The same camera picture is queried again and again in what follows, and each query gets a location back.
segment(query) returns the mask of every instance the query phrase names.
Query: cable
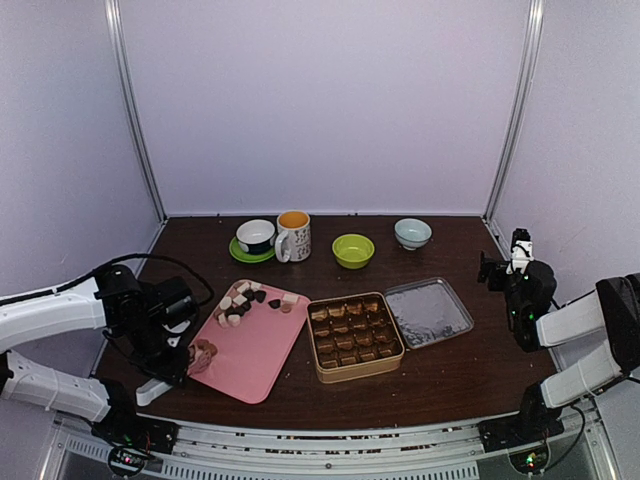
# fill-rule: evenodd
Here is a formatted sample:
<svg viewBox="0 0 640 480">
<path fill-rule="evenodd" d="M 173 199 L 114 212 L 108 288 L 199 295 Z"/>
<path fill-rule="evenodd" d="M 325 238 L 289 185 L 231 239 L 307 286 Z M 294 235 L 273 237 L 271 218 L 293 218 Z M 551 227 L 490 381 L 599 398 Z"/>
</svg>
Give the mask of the cable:
<svg viewBox="0 0 640 480">
<path fill-rule="evenodd" d="M 520 250 L 522 250 L 524 252 L 525 257 L 531 258 L 531 254 L 529 253 L 529 251 L 519 243 L 516 243 L 513 247 L 511 247 L 511 251 L 513 251 L 515 247 L 518 247 Z"/>
<path fill-rule="evenodd" d="M 121 262 L 124 262 L 126 260 L 134 260 L 134 259 L 139 259 L 139 258 L 144 258 L 144 259 L 149 259 L 149 260 L 158 260 L 158 261 L 163 261 L 163 262 L 168 262 L 168 263 L 173 263 L 175 265 L 178 265 L 179 267 L 181 267 L 184 270 L 186 270 L 187 272 L 189 272 L 196 280 L 198 280 L 205 287 L 207 292 L 209 293 L 209 296 L 207 298 L 205 298 L 204 300 L 198 302 L 198 305 L 202 307 L 203 305 L 206 305 L 211 300 L 213 300 L 213 298 L 215 296 L 215 293 L 213 291 L 213 288 L 209 284 L 209 282 L 207 282 L 202 275 L 200 275 L 198 272 L 196 272 L 194 269 L 192 269 L 186 263 L 181 262 L 180 260 L 176 260 L 175 258 L 168 257 L 166 255 L 155 255 L 155 254 L 152 254 L 152 253 L 130 253 L 128 255 L 123 255 L 121 257 L 113 258 L 113 259 L 109 260 L 108 262 L 103 263 L 102 265 L 94 268 L 89 273 L 86 273 L 86 274 L 82 275 L 81 277 L 76 278 L 75 280 L 71 280 L 68 283 L 60 285 L 59 287 L 50 288 L 50 289 L 46 289 L 46 290 L 40 290 L 38 292 L 27 293 L 27 294 L 24 294 L 24 295 L 17 295 L 15 297 L 10 297 L 10 298 L 5 298 L 3 300 L 0 300 L 0 307 L 4 307 L 6 305 L 11 305 L 13 303 L 24 302 L 24 301 L 27 301 L 27 300 L 33 300 L 35 298 L 47 297 L 49 295 L 55 295 L 56 293 L 64 292 L 66 290 L 70 290 L 70 289 L 72 289 L 74 287 L 77 287 L 82 282 L 85 282 L 85 281 L 89 280 L 90 278 L 93 278 L 93 277 L 99 275 L 100 273 L 103 273 L 106 268 L 109 268 L 109 267 L 113 266 L 116 263 L 121 263 Z"/>
<path fill-rule="evenodd" d="M 584 429 L 585 429 L 585 426 L 587 425 L 587 417 L 585 417 L 584 412 L 580 408 L 576 407 L 575 405 L 570 405 L 570 408 L 572 408 L 573 410 L 575 410 L 576 412 L 578 412 L 580 414 L 580 417 L 582 418 L 582 426 L 580 427 L 580 431 L 578 432 L 578 436 L 575 438 L 575 440 L 569 446 L 569 448 L 567 448 L 567 450 L 565 450 L 565 452 L 562 455 L 560 455 L 560 457 L 555 462 L 553 462 L 551 465 L 549 465 L 547 468 L 545 468 L 543 470 L 544 473 L 548 472 L 552 468 L 557 467 L 560 464 L 560 462 L 562 462 L 565 458 L 567 458 L 567 456 L 576 447 L 576 445 L 578 444 L 578 442 L 582 438 L 582 435 L 584 434 Z"/>
</svg>

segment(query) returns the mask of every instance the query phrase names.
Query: white wall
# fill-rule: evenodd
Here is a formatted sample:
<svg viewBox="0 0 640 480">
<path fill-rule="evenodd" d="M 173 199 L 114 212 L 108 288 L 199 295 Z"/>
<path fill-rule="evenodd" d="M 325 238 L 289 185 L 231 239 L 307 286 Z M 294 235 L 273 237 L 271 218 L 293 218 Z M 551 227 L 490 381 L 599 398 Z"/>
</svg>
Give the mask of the white wall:
<svg viewBox="0 0 640 480">
<path fill-rule="evenodd" d="M 483 212 L 528 5 L 122 2 L 165 208 Z"/>
<path fill-rule="evenodd" d="M 0 2 L 0 296 L 146 251 L 155 235 L 116 72 L 101 0 Z M 100 338 L 17 350 L 87 374 Z M 0 401 L 0 477 L 34 478 L 50 422 Z"/>
<path fill-rule="evenodd" d="M 640 271 L 640 3 L 549 0 L 522 134 L 496 220 L 529 228 L 565 302 Z M 559 350 L 567 363 L 597 338 Z M 598 401 L 624 477 L 640 478 L 640 389 Z"/>
</svg>

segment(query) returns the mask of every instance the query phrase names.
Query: cup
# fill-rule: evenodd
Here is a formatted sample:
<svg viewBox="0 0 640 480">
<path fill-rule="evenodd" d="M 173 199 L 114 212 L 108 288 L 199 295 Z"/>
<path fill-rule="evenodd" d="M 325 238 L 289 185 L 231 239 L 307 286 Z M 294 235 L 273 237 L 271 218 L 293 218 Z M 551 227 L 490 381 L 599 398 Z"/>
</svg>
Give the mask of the cup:
<svg viewBox="0 0 640 480">
<path fill-rule="evenodd" d="M 260 255 L 273 246 L 276 228 L 267 220 L 250 220 L 236 230 L 238 245 L 244 253 Z"/>
<path fill-rule="evenodd" d="M 285 212 L 278 217 L 274 249 L 283 263 L 301 262 L 311 255 L 311 218 L 305 212 Z"/>
</svg>

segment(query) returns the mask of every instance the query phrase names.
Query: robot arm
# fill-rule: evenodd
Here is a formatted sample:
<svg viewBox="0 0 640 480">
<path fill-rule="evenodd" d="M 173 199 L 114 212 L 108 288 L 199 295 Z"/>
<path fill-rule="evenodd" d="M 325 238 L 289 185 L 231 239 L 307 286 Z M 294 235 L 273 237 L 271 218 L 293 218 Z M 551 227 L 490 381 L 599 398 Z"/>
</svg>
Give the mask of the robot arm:
<svg viewBox="0 0 640 480">
<path fill-rule="evenodd" d="M 128 359 L 142 373 L 179 385 L 189 363 L 179 340 L 197 314 L 182 278 L 153 285 L 113 264 L 69 284 L 0 298 L 0 396 L 78 415 L 112 443 L 170 452 L 175 424 L 138 417 L 122 385 L 58 372 L 10 349 L 58 333 L 103 328 L 109 339 L 128 339 Z"/>
<path fill-rule="evenodd" d="M 522 232 L 514 232 L 512 260 L 522 250 L 515 247 Z M 478 275 L 480 282 L 489 280 L 490 290 L 504 292 L 507 317 L 522 349 L 554 347 L 602 328 L 608 338 L 576 364 L 527 388 L 518 414 L 481 422 L 486 451 L 562 433 L 558 418 L 564 406 L 610 388 L 640 366 L 640 274 L 601 280 L 593 292 L 547 313 L 556 286 L 553 270 L 532 258 L 524 268 L 511 268 L 512 261 L 483 254 Z"/>
</svg>

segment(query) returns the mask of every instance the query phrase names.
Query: lime green bowl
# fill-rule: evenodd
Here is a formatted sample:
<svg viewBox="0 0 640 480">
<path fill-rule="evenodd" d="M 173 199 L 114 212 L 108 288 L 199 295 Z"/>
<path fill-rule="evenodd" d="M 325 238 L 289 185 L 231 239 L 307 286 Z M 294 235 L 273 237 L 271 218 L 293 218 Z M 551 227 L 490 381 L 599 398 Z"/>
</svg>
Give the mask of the lime green bowl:
<svg viewBox="0 0 640 480">
<path fill-rule="evenodd" d="M 371 240 L 354 233 L 336 238 L 332 248 L 336 261 L 351 270 L 365 267 L 376 251 Z"/>
</svg>

